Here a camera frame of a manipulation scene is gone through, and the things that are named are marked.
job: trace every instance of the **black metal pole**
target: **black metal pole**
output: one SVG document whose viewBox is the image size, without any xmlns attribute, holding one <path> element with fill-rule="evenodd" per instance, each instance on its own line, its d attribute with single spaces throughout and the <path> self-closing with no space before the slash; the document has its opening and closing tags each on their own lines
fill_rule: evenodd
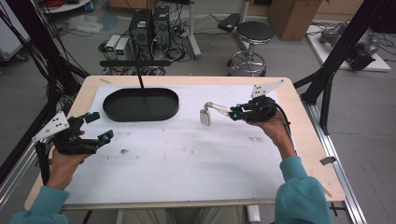
<svg viewBox="0 0 396 224">
<path fill-rule="evenodd" d="M 311 82 L 307 91 L 301 95 L 302 101 L 307 101 L 314 105 L 320 94 L 323 94 L 323 107 L 320 112 L 320 126 L 323 129 L 327 125 L 327 119 L 330 108 L 330 98 L 332 89 L 332 80 L 335 73 L 340 68 L 341 64 L 347 58 L 350 51 L 352 51 L 359 42 L 363 34 L 367 31 L 372 21 L 374 21 L 382 12 L 388 0 L 365 0 L 361 7 L 356 12 L 352 21 L 336 43 L 329 57 L 319 70 L 313 75 L 303 78 L 295 82 L 295 88 L 299 88 Z"/>
<path fill-rule="evenodd" d="M 140 66 L 136 67 L 136 73 L 137 73 L 137 77 L 139 78 L 139 83 L 140 83 L 140 88 L 145 89 L 145 86 L 143 85 L 143 79 L 142 79 L 142 75 L 140 73 Z"/>
</svg>

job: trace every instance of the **black oval tray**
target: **black oval tray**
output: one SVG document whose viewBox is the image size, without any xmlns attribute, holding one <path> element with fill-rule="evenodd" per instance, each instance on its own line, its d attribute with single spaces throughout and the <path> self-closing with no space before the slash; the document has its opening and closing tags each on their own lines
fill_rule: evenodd
<svg viewBox="0 0 396 224">
<path fill-rule="evenodd" d="M 177 113 L 178 96 L 165 88 L 121 89 L 106 97 L 103 109 L 118 122 L 166 120 Z"/>
</svg>

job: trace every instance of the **power supply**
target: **power supply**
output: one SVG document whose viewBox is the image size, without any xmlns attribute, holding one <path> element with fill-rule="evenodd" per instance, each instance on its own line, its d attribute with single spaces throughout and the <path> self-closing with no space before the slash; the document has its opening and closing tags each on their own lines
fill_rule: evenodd
<svg viewBox="0 0 396 224">
<path fill-rule="evenodd" d="M 113 35 L 106 43 L 106 53 L 105 56 L 109 61 L 117 60 L 116 46 L 119 43 L 120 35 Z"/>
<path fill-rule="evenodd" d="M 157 49 L 168 49 L 171 47 L 169 6 L 157 6 L 154 8 L 153 16 L 154 32 L 157 39 Z"/>
<path fill-rule="evenodd" d="M 223 21 L 219 22 L 218 28 L 227 32 L 232 32 L 233 28 L 238 25 L 241 15 L 239 13 L 233 13 Z"/>
<path fill-rule="evenodd" d="M 119 61 L 132 60 L 132 50 L 128 37 L 122 37 L 116 46 L 117 58 Z"/>
</svg>

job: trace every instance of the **metal stool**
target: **metal stool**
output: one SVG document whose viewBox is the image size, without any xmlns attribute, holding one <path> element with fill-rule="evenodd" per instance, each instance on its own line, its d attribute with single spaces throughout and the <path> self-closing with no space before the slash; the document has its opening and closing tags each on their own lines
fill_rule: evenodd
<svg viewBox="0 0 396 224">
<path fill-rule="evenodd" d="M 227 77 L 233 75 L 235 68 L 250 73 L 253 77 L 255 73 L 260 73 L 265 77 L 266 65 L 264 58 L 253 52 L 254 46 L 259 44 L 268 44 L 275 35 L 271 26 L 259 21 L 245 21 L 238 25 L 236 32 L 242 41 L 249 43 L 247 51 L 236 52 L 227 65 L 231 70 Z"/>
</svg>

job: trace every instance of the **human hand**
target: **human hand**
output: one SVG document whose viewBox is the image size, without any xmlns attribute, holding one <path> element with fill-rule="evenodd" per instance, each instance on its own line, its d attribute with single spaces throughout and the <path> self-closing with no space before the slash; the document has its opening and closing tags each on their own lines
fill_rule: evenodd
<svg viewBox="0 0 396 224">
<path fill-rule="evenodd" d="M 286 129 L 285 120 L 279 111 L 269 120 L 263 122 L 247 122 L 247 124 L 261 128 L 279 149 L 282 159 L 295 156 L 293 143 Z"/>
<path fill-rule="evenodd" d="M 64 190 L 72 181 L 73 173 L 77 170 L 78 165 L 89 156 L 81 155 L 64 155 L 59 153 L 55 148 L 52 150 L 52 165 L 47 187 Z"/>
</svg>

